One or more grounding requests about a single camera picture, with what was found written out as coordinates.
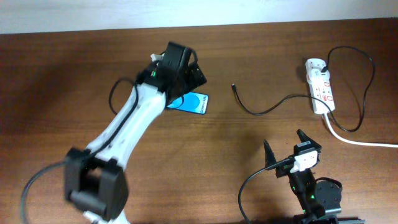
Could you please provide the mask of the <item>blue Galaxy smartphone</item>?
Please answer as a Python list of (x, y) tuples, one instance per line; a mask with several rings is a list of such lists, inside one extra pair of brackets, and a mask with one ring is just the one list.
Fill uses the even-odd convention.
[(174, 100), (167, 106), (167, 109), (204, 115), (207, 110), (208, 101), (208, 95), (190, 92)]

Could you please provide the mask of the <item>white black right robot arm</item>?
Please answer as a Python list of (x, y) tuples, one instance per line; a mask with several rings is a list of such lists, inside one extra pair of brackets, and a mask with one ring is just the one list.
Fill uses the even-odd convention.
[(277, 161), (267, 141), (264, 141), (266, 170), (274, 170), (277, 178), (287, 176), (302, 213), (293, 217), (294, 223), (365, 223), (359, 218), (338, 218), (342, 212), (342, 183), (328, 177), (314, 178), (312, 168), (320, 162), (322, 146), (297, 130), (300, 143), (293, 154)]

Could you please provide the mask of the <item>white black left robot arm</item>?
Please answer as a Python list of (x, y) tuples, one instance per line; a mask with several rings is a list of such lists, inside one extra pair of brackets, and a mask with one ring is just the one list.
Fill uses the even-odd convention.
[(65, 200), (91, 223), (127, 223), (125, 170), (133, 149), (168, 105), (206, 83), (190, 47), (169, 42), (151, 58), (109, 126), (86, 149), (71, 148), (65, 157)]

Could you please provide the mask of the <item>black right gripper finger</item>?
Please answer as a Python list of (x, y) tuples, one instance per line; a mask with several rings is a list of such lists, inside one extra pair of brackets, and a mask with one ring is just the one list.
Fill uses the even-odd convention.
[(276, 159), (275, 155), (268, 143), (267, 140), (263, 140), (264, 143), (264, 152), (265, 152), (265, 167), (266, 168), (273, 168), (273, 166), (276, 164)]
[(301, 141), (300, 144), (298, 144), (298, 147), (313, 147), (315, 149), (319, 149), (320, 145), (310, 137), (308, 137), (301, 129), (297, 130), (297, 135)]

